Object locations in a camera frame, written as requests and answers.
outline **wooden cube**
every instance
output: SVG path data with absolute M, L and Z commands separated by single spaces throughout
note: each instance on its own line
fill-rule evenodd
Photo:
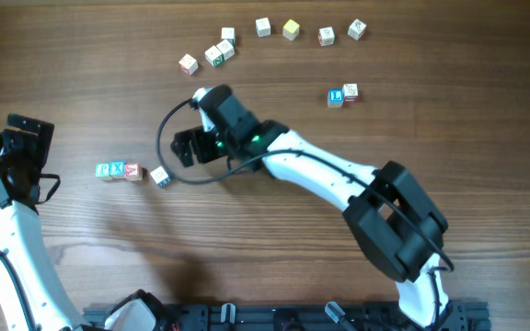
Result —
M 328 92 L 328 107 L 329 108 L 341 108 L 344 95 L 341 89 L 331 89 Z
M 236 46 L 235 28 L 222 28 L 222 40 L 228 40 L 232 47 Z
M 179 67 L 185 74 L 192 75 L 196 70 L 198 70 L 198 62 L 191 57 L 189 54 L 179 60 Z
M 212 46 L 206 51 L 206 60 L 215 68 L 225 61 L 225 56 L 216 46 Z
M 266 37 L 271 34 L 271 24 L 268 18 L 260 18 L 255 21 L 257 24 L 257 35 L 259 37 Z
M 294 40 L 300 34 L 300 25 L 290 19 L 283 26 L 283 36 L 288 40 Z
M 143 180 L 143 168 L 140 164 L 126 164 L 124 172 L 124 177 L 128 181 Z
M 342 86 L 342 94 L 345 96 L 346 102 L 357 101 L 359 99 L 357 84 L 345 84 Z
M 365 27 L 367 27 L 365 23 L 363 23 L 359 19 L 355 19 L 349 26 L 349 31 L 347 31 L 347 34 L 353 39 L 359 40 L 359 38 L 365 32 Z
M 165 186 L 168 185 L 168 183 L 171 182 L 171 177 L 169 176 L 167 171 L 165 171 L 165 169 L 163 169 L 162 166 L 160 166 L 157 169 L 151 171 L 151 177 L 155 180 L 156 184 L 160 188 L 164 188 Z
M 116 161 L 109 163 L 109 175 L 114 178 L 124 178 L 124 166 L 126 163 L 123 161 Z
M 320 46 L 329 46 L 335 42 L 335 32 L 332 27 L 322 28 L 318 32 L 318 42 Z
M 235 48 L 228 40 L 222 40 L 216 45 L 218 51 L 220 51 L 225 57 L 225 61 L 235 55 Z
M 101 180 L 112 180 L 113 178 L 109 175 L 109 164 L 97 164 L 96 177 Z

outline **wooden table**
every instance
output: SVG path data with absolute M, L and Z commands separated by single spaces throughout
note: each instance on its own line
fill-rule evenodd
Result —
M 272 36 L 257 37 L 260 17 Z M 346 34 L 357 17 L 360 41 Z M 295 41 L 281 35 L 289 18 L 301 24 Z M 226 26 L 236 55 L 214 69 L 203 52 Z M 327 26 L 337 39 L 322 48 Z M 192 77 L 178 68 L 185 53 L 200 62 Z M 40 208 L 42 231 L 79 309 L 139 288 L 164 302 L 398 298 L 338 211 L 265 174 L 165 190 L 95 179 L 111 160 L 157 167 L 158 122 L 222 83 L 260 119 L 334 154 L 408 167 L 449 221 L 449 295 L 488 301 L 497 330 L 530 329 L 530 2 L 519 0 L 0 8 L 0 127 L 10 112 L 56 125 L 45 170 L 63 184 Z M 362 100 L 327 108 L 345 83 Z M 199 123 L 178 114 L 165 146 Z

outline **wooden tabletop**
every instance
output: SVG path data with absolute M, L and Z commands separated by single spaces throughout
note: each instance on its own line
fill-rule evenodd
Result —
M 255 19 L 272 35 L 258 38 Z M 294 41 L 282 36 L 292 18 Z M 347 36 L 355 18 L 367 24 Z M 317 31 L 332 26 L 335 45 Z M 236 28 L 236 55 L 204 52 Z M 194 76 L 179 70 L 198 59 Z M 164 302 L 394 301 L 340 213 L 264 173 L 160 189 L 103 182 L 96 163 L 158 166 L 158 123 L 196 89 L 227 83 L 261 120 L 357 163 L 405 165 L 449 222 L 453 299 L 487 301 L 496 330 L 530 330 L 530 1 L 208 1 L 0 8 L 0 128 L 15 112 L 55 124 L 40 208 L 48 253 L 75 305 L 139 288 Z M 361 100 L 327 108 L 356 83 Z M 181 111 L 165 131 L 200 125 Z M 225 170 L 223 160 L 186 169 Z M 0 330 L 5 328 L 0 309 Z

